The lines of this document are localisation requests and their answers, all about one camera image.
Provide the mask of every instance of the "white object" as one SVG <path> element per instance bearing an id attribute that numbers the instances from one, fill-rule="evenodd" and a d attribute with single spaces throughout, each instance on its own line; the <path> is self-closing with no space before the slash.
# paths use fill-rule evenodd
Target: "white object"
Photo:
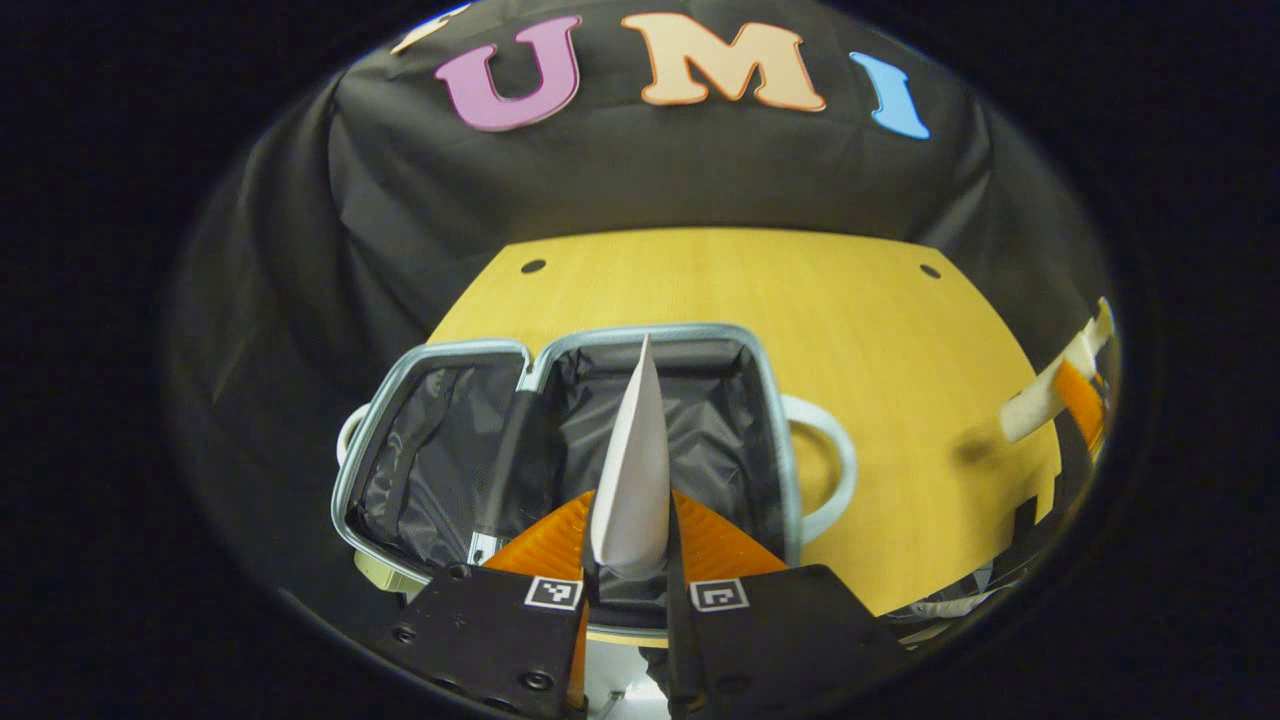
<path id="1" fill-rule="evenodd" d="M 426 36 L 431 35 L 433 32 L 440 29 L 442 27 L 449 24 L 449 18 L 454 18 L 457 15 L 461 15 L 462 10 L 466 10 L 470 6 L 471 6 L 471 3 L 467 3 L 466 5 L 462 5 L 461 8 L 454 8 L 454 9 L 449 10 L 448 13 L 444 13 L 443 15 L 440 15 L 438 18 L 431 18 L 430 20 L 426 20 L 425 23 L 422 23 L 422 24 L 417 26 L 416 28 L 411 29 L 408 32 L 408 35 L 404 36 L 404 40 L 399 41 L 399 45 L 397 45 L 396 47 L 392 47 L 392 55 L 399 55 L 410 45 L 413 45 L 419 40 L 422 40 L 424 37 L 426 37 Z"/>
<path id="2" fill-rule="evenodd" d="M 849 502 L 854 498 L 854 489 L 858 487 L 858 454 L 854 450 L 854 441 L 849 438 L 844 425 L 840 424 L 831 413 L 818 407 L 808 400 L 782 396 L 782 411 L 787 420 L 800 425 L 808 425 L 831 439 L 840 455 L 840 482 L 836 491 L 831 493 L 822 507 L 804 516 L 800 521 L 800 542 L 809 544 L 818 536 L 826 533 L 836 524 L 836 520 L 849 509 Z"/>
<path id="3" fill-rule="evenodd" d="M 595 561 L 628 580 L 657 574 L 666 565 L 669 512 L 667 420 L 645 334 L 613 421 L 591 510 Z"/>
<path id="4" fill-rule="evenodd" d="M 338 454 L 339 468 L 342 468 L 342 464 L 347 460 L 347 448 L 351 447 L 351 437 L 356 434 L 356 430 L 360 429 L 360 423 L 362 423 L 367 415 L 369 404 L 366 402 L 360 407 L 356 407 L 356 411 L 347 418 L 347 421 L 342 424 L 342 429 L 338 430 L 338 447 L 335 448 L 335 452 Z"/>
<path id="5" fill-rule="evenodd" d="M 1053 392 L 1053 375 L 1057 374 L 1062 360 L 1069 360 L 1084 377 L 1092 378 L 1098 372 L 1094 357 L 1114 333 L 1111 305 L 1106 297 L 1100 299 L 1098 316 L 1089 318 L 1084 329 L 1076 333 L 1066 348 L 1036 375 L 1029 386 L 1000 409 L 1000 429 L 1005 439 L 1018 442 L 1065 410 L 1066 404 Z"/>

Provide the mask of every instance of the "blue letter i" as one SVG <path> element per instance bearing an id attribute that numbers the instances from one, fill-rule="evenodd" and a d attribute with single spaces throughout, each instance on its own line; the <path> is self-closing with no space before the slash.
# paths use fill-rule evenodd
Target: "blue letter i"
<path id="1" fill-rule="evenodd" d="M 911 94 L 906 90 L 906 73 L 861 53 L 850 53 L 849 58 L 867 69 L 872 86 L 876 87 L 876 97 L 881 106 L 872 113 L 872 119 L 899 135 L 928 140 L 929 128 L 920 122 Z"/>

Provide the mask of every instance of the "wooden table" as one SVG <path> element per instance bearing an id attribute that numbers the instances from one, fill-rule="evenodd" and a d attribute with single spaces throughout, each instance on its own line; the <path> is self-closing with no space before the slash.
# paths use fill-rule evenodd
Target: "wooden table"
<path id="1" fill-rule="evenodd" d="M 534 260 L 545 266 L 522 272 Z M 933 249 L 732 228 L 512 245 L 429 342 L 512 337 L 536 356 L 576 331 L 691 322 L 749 328 L 780 389 L 824 406 L 854 439 L 858 492 L 803 560 L 831 566 L 872 612 L 991 560 L 1029 497 L 1039 496 L 1037 520 L 1048 512 L 1061 469 L 1052 423 L 984 464 L 954 452 L 957 436 L 993 416 L 1034 372 L 982 293 Z M 808 512 L 837 466 L 826 441 L 799 428 L 792 437 Z"/>

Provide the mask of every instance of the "screw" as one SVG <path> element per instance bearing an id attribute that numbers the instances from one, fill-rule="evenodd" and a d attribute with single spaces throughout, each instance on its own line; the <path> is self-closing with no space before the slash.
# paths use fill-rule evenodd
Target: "screw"
<path id="1" fill-rule="evenodd" d="M 549 691 L 552 689 L 552 685 L 556 684 L 556 680 L 552 680 L 550 675 L 538 671 L 525 673 L 520 676 L 520 682 L 524 683 L 526 688 L 535 692 Z"/>

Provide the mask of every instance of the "black cloth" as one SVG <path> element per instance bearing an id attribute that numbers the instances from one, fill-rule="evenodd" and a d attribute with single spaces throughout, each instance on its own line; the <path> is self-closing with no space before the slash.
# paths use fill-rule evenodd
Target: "black cloth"
<path id="1" fill-rule="evenodd" d="M 726 40 L 745 22 L 800 33 L 828 108 L 781 110 L 750 92 L 645 104 L 645 45 L 618 23 L 660 10 Z M 495 85 L 529 92 L 538 76 L 512 36 L 561 14 L 582 17 L 575 100 L 512 132 L 463 124 L 435 68 L 495 42 Z M 707 224 L 925 243 L 1037 365 L 1108 292 L 1098 232 L 1032 142 L 954 76 L 831 8 L 490 1 L 392 56 L 398 40 L 296 100 L 224 176 L 175 269 L 161 351 L 175 456 L 214 527 L 252 573 L 352 637 L 370 601 L 328 516 L 334 436 L 504 245 Z M 929 140 L 874 123 L 854 50 L 908 73 Z"/>

